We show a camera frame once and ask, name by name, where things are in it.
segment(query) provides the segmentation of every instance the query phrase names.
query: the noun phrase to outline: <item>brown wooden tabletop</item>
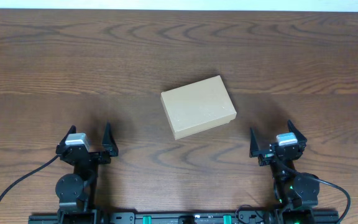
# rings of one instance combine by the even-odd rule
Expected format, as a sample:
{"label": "brown wooden tabletop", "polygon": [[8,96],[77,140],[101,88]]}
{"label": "brown wooden tabletop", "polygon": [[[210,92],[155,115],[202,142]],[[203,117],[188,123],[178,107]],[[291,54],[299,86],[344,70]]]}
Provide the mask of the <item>brown wooden tabletop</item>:
{"label": "brown wooden tabletop", "polygon": [[[221,75],[229,124],[174,141],[160,93]],[[249,158],[292,119],[308,138],[295,162],[345,188],[358,223],[358,13],[0,10],[0,194],[55,155],[72,124],[119,157],[99,169],[97,204],[144,211],[277,203],[269,167]],[[58,209],[53,164],[13,188],[0,223]],[[322,186],[320,208],[346,198]]]}

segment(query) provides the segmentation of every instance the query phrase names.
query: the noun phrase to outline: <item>wooden table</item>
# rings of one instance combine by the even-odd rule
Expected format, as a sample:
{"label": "wooden table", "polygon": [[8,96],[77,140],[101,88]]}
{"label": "wooden table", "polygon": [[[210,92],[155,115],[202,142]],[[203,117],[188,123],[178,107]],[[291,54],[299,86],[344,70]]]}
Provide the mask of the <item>wooden table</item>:
{"label": "wooden table", "polygon": [[[174,141],[161,91],[221,75],[227,125]],[[100,167],[97,203],[138,211],[276,203],[269,167],[249,158],[292,119],[308,138],[298,170],[349,191],[358,223],[358,13],[0,10],[0,194],[55,155],[72,124],[120,155]],[[0,223],[58,209],[54,162],[4,198]],[[321,208],[345,196],[321,186]]]}

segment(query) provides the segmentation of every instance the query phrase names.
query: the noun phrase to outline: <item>wire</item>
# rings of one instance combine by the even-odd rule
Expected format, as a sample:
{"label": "wire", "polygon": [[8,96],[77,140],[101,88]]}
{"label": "wire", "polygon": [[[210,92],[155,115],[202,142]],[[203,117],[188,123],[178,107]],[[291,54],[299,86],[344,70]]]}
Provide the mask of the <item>wire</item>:
{"label": "wire", "polygon": [[349,209],[351,208],[351,196],[349,195],[349,193],[347,193],[347,191],[346,191],[345,189],[343,189],[342,187],[340,187],[340,186],[338,186],[338,185],[335,185],[335,184],[333,184],[333,183],[330,183],[330,182],[328,182],[328,181],[321,180],[321,179],[319,179],[319,178],[312,177],[312,176],[308,176],[308,175],[303,175],[302,173],[300,173],[300,172],[298,172],[298,171],[296,171],[296,170],[293,170],[293,169],[287,167],[286,165],[284,165],[283,162],[282,162],[279,158],[277,158],[277,156],[275,156],[275,158],[276,158],[276,160],[275,160],[276,163],[277,163],[281,168],[285,169],[286,171],[288,171],[288,172],[290,172],[290,173],[292,173],[292,174],[295,174],[295,175],[300,175],[300,176],[302,176],[302,177],[304,177],[304,178],[307,178],[307,179],[311,179],[311,180],[320,182],[320,183],[322,183],[322,184],[328,185],[328,186],[330,186],[330,187],[333,187],[333,188],[338,189],[338,190],[340,190],[341,192],[343,192],[343,193],[345,194],[346,198],[347,198],[347,204],[346,204],[346,208],[345,208],[343,214],[341,215],[341,217],[339,217],[339,220],[336,222],[336,224],[339,224],[339,223],[345,218],[345,216],[347,215]]}
{"label": "wire", "polygon": [[17,179],[15,182],[13,182],[13,184],[11,184],[0,196],[0,203],[1,200],[4,198],[4,196],[7,194],[8,191],[10,191],[16,184],[18,184],[20,181],[28,178],[29,176],[35,174],[36,172],[42,170],[43,168],[47,167],[49,164],[51,164],[53,161],[55,161],[57,158],[59,157],[59,155],[55,156],[53,159],[51,159],[49,162],[47,162],[46,164],[40,166],[39,168],[29,172],[28,174],[22,176],[21,178]]}
{"label": "wire", "polygon": [[[236,210],[236,212],[234,213],[234,215],[236,216],[236,218],[237,218],[240,222],[242,222],[242,223],[244,223],[244,224],[249,224],[249,223],[243,222],[243,221],[239,218],[239,210],[240,210],[242,207],[244,207],[244,206],[253,208],[253,206],[251,206],[251,205],[246,205],[246,204],[245,204],[245,205],[240,205],[240,207],[237,208],[237,210]],[[264,221],[264,218],[263,218],[261,215],[259,215],[258,211],[255,210],[254,212],[257,214],[257,216],[258,216],[259,218],[262,219],[262,221],[256,222],[256,224],[262,223],[262,222]]]}

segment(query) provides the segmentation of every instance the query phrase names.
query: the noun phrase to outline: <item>green tape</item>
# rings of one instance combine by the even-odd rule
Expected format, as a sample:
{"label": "green tape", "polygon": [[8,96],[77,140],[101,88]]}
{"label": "green tape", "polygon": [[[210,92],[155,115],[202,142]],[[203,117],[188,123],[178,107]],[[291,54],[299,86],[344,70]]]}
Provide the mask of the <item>green tape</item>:
{"label": "green tape", "polygon": [[143,224],[152,224],[152,217],[143,217]]}
{"label": "green tape", "polygon": [[223,216],[223,224],[231,224],[231,215]]}

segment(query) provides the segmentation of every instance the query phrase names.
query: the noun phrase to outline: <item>white box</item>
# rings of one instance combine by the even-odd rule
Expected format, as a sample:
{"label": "white box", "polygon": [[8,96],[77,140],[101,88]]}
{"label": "white box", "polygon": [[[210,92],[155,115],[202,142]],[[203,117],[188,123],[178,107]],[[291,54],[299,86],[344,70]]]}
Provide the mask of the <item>white box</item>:
{"label": "white box", "polygon": [[236,110],[220,75],[161,93],[175,139],[226,124]]}

